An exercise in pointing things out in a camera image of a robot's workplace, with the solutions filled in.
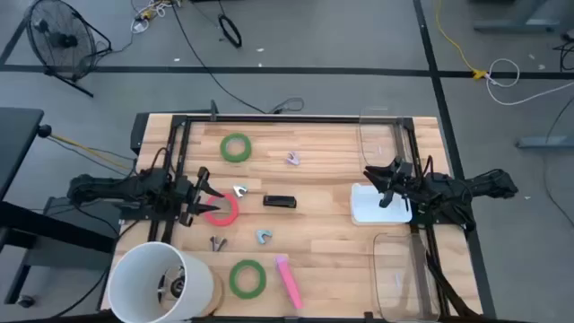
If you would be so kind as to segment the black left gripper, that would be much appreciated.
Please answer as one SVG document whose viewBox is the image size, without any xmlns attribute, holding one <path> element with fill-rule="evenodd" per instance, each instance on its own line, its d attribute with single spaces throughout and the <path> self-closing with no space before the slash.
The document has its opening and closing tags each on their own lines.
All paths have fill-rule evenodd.
<svg viewBox="0 0 574 323">
<path fill-rule="evenodd" d="M 210 196 L 223 197 L 223 194 L 209 185 L 210 172 L 206 167 L 202 166 L 199 168 L 197 177 L 198 181 L 196 184 L 188 180 L 187 176 L 177 177 L 175 180 L 174 194 L 176 200 L 182 205 L 186 205 L 178 220 L 186 227 L 191 226 L 195 215 L 219 210 L 219 207 L 216 205 L 199 204 L 199 191 L 203 191 Z"/>
</svg>

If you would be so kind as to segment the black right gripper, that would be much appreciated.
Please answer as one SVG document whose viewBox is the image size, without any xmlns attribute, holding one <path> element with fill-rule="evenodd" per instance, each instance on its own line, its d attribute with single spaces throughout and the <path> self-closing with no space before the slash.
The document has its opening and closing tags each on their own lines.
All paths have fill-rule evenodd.
<svg viewBox="0 0 574 323">
<path fill-rule="evenodd" d="M 377 191 L 385 191 L 378 204 L 381 208 L 387 208 L 391 204 L 395 192 L 418 205 L 427 204 L 425 174 L 413 177 L 403 172 L 396 173 L 396 166 L 389 165 L 366 166 L 363 175 Z"/>
</svg>

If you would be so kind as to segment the red tape roll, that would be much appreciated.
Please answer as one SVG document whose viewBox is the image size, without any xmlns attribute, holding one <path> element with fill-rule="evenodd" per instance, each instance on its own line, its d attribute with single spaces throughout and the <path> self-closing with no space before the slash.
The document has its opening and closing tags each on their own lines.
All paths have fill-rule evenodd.
<svg viewBox="0 0 574 323">
<path fill-rule="evenodd" d="M 230 212 L 224 218 L 216 218 L 211 212 L 207 212 L 204 216 L 205 220 L 214 226 L 228 226 L 231 225 L 239 217 L 239 204 L 233 194 L 226 193 L 222 199 L 225 199 L 230 204 Z"/>
</svg>

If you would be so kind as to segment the green tape roll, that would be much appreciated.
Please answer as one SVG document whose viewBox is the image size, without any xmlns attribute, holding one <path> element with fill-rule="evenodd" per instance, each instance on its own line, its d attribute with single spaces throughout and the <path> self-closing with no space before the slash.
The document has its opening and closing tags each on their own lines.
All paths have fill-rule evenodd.
<svg viewBox="0 0 574 323">
<path fill-rule="evenodd" d="M 258 285 L 252 291 L 244 291 L 240 289 L 237 283 L 240 272 L 248 267 L 255 269 L 258 274 Z M 242 300 L 250 300 L 258 297 L 265 290 L 266 283 L 267 279 L 265 269 L 259 262 L 253 259 L 241 260 L 230 271 L 229 276 L 230 290 L 232 293 L 234 293 L 237 297 L 239 297 Z"/>
<path fill-rule="evenodd" d="M 228 145 L 231 141 L 241 141 L 244 145 L 244 150 L 241 153 L 232 154 L 228 150 Z M 220 153 L 222 158 L 227 162 L 244 162 L 246 161 L 252 152 L 252 145 L 250 139 L 241 133 L 233 133 L 225 136 L 220 143 Z"/>
</svg>

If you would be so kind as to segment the black stapler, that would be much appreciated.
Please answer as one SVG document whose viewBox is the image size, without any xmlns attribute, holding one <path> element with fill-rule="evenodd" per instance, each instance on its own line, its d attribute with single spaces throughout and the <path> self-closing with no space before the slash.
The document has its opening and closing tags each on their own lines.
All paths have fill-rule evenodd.
<svg viewBox="0 0 574 323">
<path fill-rule="evenodd" d="M 294 196 L 270 196 L 265 195 L 263 197 L 264 206 L 274 206 L 274 207 L 284 207 L 284 208 L 296 208 L 297 200 Z"/>
</svg>

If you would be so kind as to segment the pink stapler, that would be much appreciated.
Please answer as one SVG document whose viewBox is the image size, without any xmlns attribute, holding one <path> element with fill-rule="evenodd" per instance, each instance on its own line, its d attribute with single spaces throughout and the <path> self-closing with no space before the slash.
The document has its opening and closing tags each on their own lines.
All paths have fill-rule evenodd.
<svg viewBox="0 0 574 323">
<path fill-rule="evenodd" d="M 289 259 L 284 256 L 278 256 L 275 258 L 275 264 L 293 307 L 296 310 L 302 310 L 304 308 L 303 301 L 295 277 L 291 271 Z"/>
</svg>

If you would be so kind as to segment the white plastic bin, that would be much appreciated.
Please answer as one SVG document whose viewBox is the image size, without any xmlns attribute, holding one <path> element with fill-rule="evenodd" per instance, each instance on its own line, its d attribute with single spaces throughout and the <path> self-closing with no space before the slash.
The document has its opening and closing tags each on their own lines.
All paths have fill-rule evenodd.
<svg viewBox="0 0 574 323">
<path fill-rule="evenodd" d="M 413 219 L 408 199 L 394 193 L 390 204 L 379 205 L 383 195 L 374 186 L 354 183 L 351 190 L 351 216 L 355 225 L 394 225 L 408 223 Z"/>
</svg>

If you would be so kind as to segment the clear plastic bin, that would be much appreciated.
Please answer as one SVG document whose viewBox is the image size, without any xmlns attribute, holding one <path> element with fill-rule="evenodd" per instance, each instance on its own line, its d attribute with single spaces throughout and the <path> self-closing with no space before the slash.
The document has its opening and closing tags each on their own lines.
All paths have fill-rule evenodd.
<svg viewBox="0 0 574 323">
<path fill-rule="evenodd" d="M 423 236 L 416 232 L 380 233 L 371 247 L 374 311 L 387 323 L 439 320 L 437 285 L 427 267 Z"/>
<path fill-rule="evenodd" d="M 388 166 L 396 157 L 413 163 L 412 132 L 412 119 L 393 116 L 391 108 L 362 108 L 356 131 L 360 169 Z"/>
</svg>

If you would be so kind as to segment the black mounting plate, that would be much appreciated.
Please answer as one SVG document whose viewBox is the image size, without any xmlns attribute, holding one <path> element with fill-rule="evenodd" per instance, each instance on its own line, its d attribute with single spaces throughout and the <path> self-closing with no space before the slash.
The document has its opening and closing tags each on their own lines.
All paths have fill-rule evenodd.
<svg viewBox="0 0 574 323">
<path fill-rule="evenodd" d="M 136 155 L 140 154 L 149 116 L 150 113 L 138 113 L 135 116 L 135 121 L 130 135 L 130 149 Z"/>
</svg>

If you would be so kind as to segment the metal socket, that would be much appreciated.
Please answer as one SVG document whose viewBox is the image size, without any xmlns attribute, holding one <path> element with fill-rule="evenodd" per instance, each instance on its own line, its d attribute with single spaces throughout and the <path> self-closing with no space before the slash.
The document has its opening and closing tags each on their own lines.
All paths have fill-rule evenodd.
<svg viewBox="0 0 574 323">
<path fill-rule="evenodd" d="M 173 266 L 161 276 L 157 287 L 159 304 L 168 309 L 179 299 L 185 287 L 185 269 L 183 266 Z"/>
</svg>

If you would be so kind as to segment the round wooden base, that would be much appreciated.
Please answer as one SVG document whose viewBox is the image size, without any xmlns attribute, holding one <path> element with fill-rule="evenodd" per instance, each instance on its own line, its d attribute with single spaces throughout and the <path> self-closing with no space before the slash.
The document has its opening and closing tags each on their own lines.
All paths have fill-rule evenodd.
<svg viewBox="0 0 574 323">
<path fill-rule="evenodd" d="M 202 314 L 206 316 L 212 316 L 222 305 L 224 299 L 224 284 L 221 277 L 210 268 L 210 273 L 213 278 L 213 293 L 209 304 L 205 307 Z"/>
</svg>

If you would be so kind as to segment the white cylinder shade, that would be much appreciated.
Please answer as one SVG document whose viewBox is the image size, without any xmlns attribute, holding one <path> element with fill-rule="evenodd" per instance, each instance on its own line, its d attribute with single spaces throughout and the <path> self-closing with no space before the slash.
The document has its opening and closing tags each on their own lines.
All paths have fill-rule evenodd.
<svg viewBox="0 0 574 323">
<path fill-rule="evenodd" d="M 157 298 L 164 272 L 185 269 L 185 287 L 170 309 Z M 116 264 L 108 281 L 108 300 L 123 323 L 183 323 L 202 312 L 213 293 L 210 267 L 202 260 L 162 242 L 147 242 L 129 250 Z"/>
</svg>

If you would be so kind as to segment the black cart stand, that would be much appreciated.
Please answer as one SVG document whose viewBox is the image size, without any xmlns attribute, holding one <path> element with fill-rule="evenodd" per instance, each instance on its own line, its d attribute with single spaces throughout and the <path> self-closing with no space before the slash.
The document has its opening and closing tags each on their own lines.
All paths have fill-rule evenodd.
<svg viewBox="0 0 574 323">
<path fill-rule="evenodd" d="M 92 314 L 100 309 L 119 237 L 118 210 L 50 198 L 37 213 L 0 203 L 0 321 Z M 29 295 L 28 309 L 16 304 Z"/>
</svg>

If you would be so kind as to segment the grey desk foot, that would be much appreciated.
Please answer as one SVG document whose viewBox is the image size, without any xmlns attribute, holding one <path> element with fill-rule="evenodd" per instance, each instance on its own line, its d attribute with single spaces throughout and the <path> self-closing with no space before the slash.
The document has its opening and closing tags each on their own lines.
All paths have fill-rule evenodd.
<svg viewBox="0 0 574 323">
<path fill-rule="evenodd" d="M 574 135 L 548 135 L 520 137 L 515 143 L 519 149 L 574 148 Z"/>
</svg>

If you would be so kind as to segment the black desk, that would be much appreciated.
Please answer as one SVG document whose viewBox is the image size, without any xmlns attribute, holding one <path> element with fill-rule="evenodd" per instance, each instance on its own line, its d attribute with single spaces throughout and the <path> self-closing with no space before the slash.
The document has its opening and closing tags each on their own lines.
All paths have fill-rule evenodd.
<svg viewBox="0 0 574 323">
<path fill-rule="evenodd" d="M 0 107 L 0 201 L 2 201 L 37 135 L 41 109 Z"/>
</svg>

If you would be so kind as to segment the grey desk leg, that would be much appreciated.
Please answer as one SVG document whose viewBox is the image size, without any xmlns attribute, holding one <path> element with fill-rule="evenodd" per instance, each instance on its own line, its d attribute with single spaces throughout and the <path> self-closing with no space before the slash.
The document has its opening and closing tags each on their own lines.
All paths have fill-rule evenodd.
<svg viewBox="0 0 574 323">
<path fill-rule="evenodd" d="M 574 30 L 574 0 L 514 0 L 500 19 L 474 22 L 476 31 L 566 33 Z"/>
</svg>

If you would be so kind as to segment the black floor fan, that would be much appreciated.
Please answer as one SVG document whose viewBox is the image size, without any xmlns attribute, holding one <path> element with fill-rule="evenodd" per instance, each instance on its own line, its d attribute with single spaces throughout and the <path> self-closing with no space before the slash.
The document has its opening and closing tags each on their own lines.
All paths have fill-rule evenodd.
<svg viewBox="0 0 574 323">
<path fill-rule="evenodd" d="M 63 0 L 34 0 L 24 21 L 43 73 L 92 97 L 78 82 L 95 70 L 99 58 L 112 52 L 110 39 Z"/>
</svg>

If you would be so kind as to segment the black metal table frame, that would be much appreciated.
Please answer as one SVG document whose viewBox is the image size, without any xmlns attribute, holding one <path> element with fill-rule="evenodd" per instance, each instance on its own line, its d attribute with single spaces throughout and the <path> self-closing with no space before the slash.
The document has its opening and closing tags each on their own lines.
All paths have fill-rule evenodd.
<svg viewBox="0 0 574 323">
<path fill-rule="evenodd" d="M 356 319 L 374 311 L 371 247 L 380 234 L 427 233 L 409 224 L 355 225 L 351 216 L 351 190 L 364 183 L 360 169 L 357 126 L 359 118 L 304 116 L 224 116 L 216 122 L 200 120 L 190 129 L 186 169 L 204 166 L 210 185 L 228 192 L 235 184 L 247 187 L 240 198 L 239 217 L 228 226 L 214 226 L 196 217 L 190 227 L 180 225 L 172 244 L 203 260 L 222 280 L 241 260 L 253 259 L 266 271 L 266 288 L 256 298 L 224 296 L 218 314 L 231 317 L 302 317 Z M 435 118 L 412 118 L 413 157 L 431 157 L 437 170 L 448 161 Z M 225 161 L 222 139 L 246 135 L 252 145 L 244 162 Z M 300 165 L 286 161 L 288 152 Z M 296 208 L 264 206 L 263 197 L 294 196 Z M 257 242 L 256 230 L 269 230 L 266 244 Z M 227 240 L 219 252 L 211 251 L 210 238 Z M 296 310 L 287 295 L 275 258 L 289 259 L 304 308 Z"/>
</svg>

